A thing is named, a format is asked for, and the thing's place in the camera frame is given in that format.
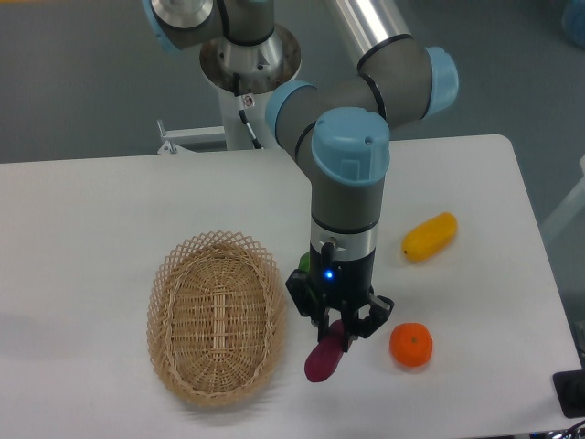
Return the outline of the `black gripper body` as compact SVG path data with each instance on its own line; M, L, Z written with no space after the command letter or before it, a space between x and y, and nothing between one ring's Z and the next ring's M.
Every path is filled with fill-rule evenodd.
M322 253L311 245L309 251L309 290L314 300L312 319L321 322L329 309L340 312L342 319L359 319L359 310L370 303L375 252L352 261L333 257L324 261Z

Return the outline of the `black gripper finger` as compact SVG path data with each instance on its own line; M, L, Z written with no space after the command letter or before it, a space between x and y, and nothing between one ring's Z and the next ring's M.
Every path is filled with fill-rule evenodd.
M389 319L395 303L388 297L367 293L361 302L343 302L343 351L347 352L358 338L369 338Z
M310 274L300 269L290 274L285 286L299 314L309 317L317 328L317 341L321 342L329 328L329 308L325 304L325 296L314 291Z

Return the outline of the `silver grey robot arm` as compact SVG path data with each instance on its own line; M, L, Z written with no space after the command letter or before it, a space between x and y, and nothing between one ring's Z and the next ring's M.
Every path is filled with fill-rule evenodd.
M342 349L376 332L390 299L371 277L393 128L453 104L458 71L443 49L412 37L392 1L331 1L356 76L328 89L298 79L293 33L271 1L146 1L159 44L199 47L230 150L284 150L311 182L309 267L286 286L318 337Z

